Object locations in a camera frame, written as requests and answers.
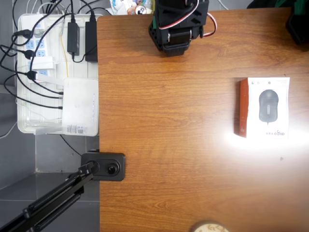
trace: wood grain surface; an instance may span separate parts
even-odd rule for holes
[[[217,33],[173,58],[151,15],[99,18],[100,150],[127,161],[124,181],[100,184],[102,232],[309,231],[309,53],[290,12],[213,12]],[[291,77],[288,141],[237,136],[239,81],[256,76]]]

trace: power strip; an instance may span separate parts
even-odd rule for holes
[[[22,17],[21,23],[22,23],[22,29],[29,29],[32,30],[33,26],[39,21],[44,15],[43,14],[35,14],[35,15],[26,15]],[[41,37],[43,36],[45,31],[45,23],[44,20],[42,20],[37,26],[36,26],[36,33],[31,38],[31,40],[25,45],[25,50],[32,50],[34,51],[37,46],[39,46],[39,49],[36,53],[37,57],[48,57],[48,40],[46,37],[42,40],[42,42],[39,44]],[[37,71],[38,73],[42,75],[50,76],[51,72],[49,70],[36,70],[34,67],[32,67],[33,70]]]

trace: black power adapter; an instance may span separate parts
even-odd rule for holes
[[[79,56],[80,29],[75,19],[68,23],[68,53]]]
[[[92,15],[90,21],[86,22],[85,38],[85,60],[88,62],[98,61],[97,22]]]

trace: sticker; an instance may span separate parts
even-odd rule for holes
[[[78,125],[68,125],[67,126],[67,133],[70,134],[86,134],[87,127],[82,127]]]

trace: orange box side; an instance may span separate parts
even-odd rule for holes
[[[240,104],[239,104],[239,135],[247,136],[247,118],[249,106],[249,86],[248,79],[240,82]]]

